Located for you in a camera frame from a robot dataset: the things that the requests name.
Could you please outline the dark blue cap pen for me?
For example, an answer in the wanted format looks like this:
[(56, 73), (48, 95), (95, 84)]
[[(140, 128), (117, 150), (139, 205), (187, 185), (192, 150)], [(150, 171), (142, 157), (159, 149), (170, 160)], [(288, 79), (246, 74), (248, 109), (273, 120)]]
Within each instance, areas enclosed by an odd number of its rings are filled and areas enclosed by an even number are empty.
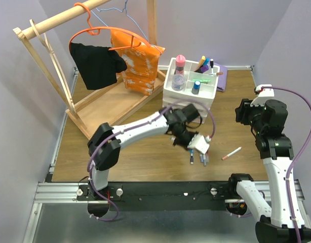
[(190, 164), (193, 165), (194, 163), (193, 150), (190, 149), (189, 152), (190, 152)]

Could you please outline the salmon cap marker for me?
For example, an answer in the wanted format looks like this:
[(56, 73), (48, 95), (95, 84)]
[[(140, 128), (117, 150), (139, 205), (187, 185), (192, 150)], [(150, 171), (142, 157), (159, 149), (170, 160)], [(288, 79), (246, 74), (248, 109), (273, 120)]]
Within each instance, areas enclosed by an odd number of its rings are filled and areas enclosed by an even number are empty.
[(225, 155), (224, 157), (221, 158), (221, 160), (226, 160), (227, 158), (231, 157), (232, 155), (236, 154), (237, 152), (239, 152), (242, 149), (242, 147), (238, 147), (237, 149), (235, 149), (234, 151), (228, 153), (227, 155)]

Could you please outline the green highlighter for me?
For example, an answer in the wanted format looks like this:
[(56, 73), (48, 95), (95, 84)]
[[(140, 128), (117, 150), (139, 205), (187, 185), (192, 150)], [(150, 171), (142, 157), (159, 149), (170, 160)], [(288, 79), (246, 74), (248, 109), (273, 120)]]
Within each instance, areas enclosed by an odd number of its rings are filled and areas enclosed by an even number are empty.
[(210, 83), (210, 79), (193, 79), (193, 82), (200, 82), (200, 83)]

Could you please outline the blue grey stamp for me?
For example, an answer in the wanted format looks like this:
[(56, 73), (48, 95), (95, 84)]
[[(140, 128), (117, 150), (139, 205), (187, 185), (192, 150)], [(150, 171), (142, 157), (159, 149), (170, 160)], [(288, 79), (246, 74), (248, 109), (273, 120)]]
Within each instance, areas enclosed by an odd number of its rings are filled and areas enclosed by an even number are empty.
[(201, 87), (201, 82), (200, 82), (199, 80), (194, 81), (194, 83), (193, 83), (193, 88), (192, 88), (191, 92), (192, 92), (194, 95), (198, 95), (198, 94), (199, 94), (200, 87)]

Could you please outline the paper clip jar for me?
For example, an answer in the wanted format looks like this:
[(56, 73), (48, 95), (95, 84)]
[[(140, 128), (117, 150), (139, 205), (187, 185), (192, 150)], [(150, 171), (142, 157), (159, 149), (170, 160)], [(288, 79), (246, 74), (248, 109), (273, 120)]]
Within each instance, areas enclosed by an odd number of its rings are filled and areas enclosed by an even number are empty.
[(182, 91), (185, 84), (184, 75), (175, 74), (172, 78), (171, 88), (175, 91)]

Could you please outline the black purple highlighter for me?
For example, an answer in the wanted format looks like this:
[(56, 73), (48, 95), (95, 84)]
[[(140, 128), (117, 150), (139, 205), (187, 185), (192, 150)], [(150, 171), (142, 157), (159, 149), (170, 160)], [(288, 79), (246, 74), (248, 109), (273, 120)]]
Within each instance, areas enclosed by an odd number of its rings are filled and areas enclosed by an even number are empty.
[(209, 70), (209, 66), (208, 65), (203, 65), (200, 68), (198, 68), (195, 72), (197, 72), (197, 73), (204, 73), (204, 72), (206, 72), (208, 70)]

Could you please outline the black tip white pen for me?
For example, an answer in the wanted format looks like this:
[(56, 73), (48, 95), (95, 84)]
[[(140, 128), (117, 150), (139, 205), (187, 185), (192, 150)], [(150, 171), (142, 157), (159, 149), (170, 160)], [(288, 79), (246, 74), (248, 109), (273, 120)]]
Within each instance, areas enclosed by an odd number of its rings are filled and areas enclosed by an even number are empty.
[(214, 59), (210, 59), (211, 74), (214, 74)]

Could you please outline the black blue highlighter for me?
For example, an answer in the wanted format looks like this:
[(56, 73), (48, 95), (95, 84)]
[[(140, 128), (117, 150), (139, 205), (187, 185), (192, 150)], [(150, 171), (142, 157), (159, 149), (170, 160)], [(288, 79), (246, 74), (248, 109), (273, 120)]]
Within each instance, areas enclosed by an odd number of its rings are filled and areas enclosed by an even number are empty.
[(209, 63), (210, 59), (209, 58), (206, 58), (204, 63), (203, 63), (203, 66), (206, 66), (208, 63)]

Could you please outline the orange pink highlighter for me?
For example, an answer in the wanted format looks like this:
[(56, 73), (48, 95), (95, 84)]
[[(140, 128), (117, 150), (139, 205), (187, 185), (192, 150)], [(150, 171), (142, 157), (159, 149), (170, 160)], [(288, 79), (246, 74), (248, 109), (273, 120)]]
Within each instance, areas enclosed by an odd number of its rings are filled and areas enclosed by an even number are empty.
[(197, 71), (198, 69), (200, 69), (200, 68), (203, 66), (203, 64), (204, 64), (205, 61), (206, 61), (206, 57), (205, 57), (205, 56), (202, 56), (201, 59), (200, 59), (200, 61), (198, 62), (197, 67), (195, 68), (195, 71)]

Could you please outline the pink capped tube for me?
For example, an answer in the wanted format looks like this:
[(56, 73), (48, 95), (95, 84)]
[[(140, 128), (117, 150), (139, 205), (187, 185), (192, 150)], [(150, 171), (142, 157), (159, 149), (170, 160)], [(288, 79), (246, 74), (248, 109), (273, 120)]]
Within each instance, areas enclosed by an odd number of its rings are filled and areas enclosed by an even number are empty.
[(174, 74), (184, 75), (185, 61), (186, 59), (183, 55), (178, 55), (176, 57)]

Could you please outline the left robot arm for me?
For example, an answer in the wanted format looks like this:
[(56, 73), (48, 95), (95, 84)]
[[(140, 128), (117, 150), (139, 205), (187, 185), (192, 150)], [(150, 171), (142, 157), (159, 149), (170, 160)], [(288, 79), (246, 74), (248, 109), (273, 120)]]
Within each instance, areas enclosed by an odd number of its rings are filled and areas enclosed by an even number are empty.
[(109, 169), (119, 160), (121, 149), (148, 137), (171, 134), (173, 144), (185, 150), (193, 149), (205, 154), (209, 149), (208, 138), (187, 129), (187, 124), (200, 114), (193, 104), (182, 109), (166, 107), (136, 122), (111, 127), (103, 123), (98, 127), (87, 146), (90, 160), (90, 186), (88, 194), (95, 200), (105, 196)]

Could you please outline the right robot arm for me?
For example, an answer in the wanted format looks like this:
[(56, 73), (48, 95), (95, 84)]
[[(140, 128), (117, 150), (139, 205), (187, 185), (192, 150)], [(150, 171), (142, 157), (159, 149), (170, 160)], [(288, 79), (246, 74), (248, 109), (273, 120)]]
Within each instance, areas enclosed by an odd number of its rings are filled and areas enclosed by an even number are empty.
[(310, 242), (311, 229), (300, 213), (290, 167), (294, 161), (292, 143), (282, 133), (288, 116), (286, 104), (269, 99), (256, 106), (243, 99), (235, 112), (236, 122), (249, 125), (255, 137), (268, 176), (271, 203), (266, 202), (249, 174), (231, 174), (227, 194), (245, 202), (256, 220), (259, 242)]

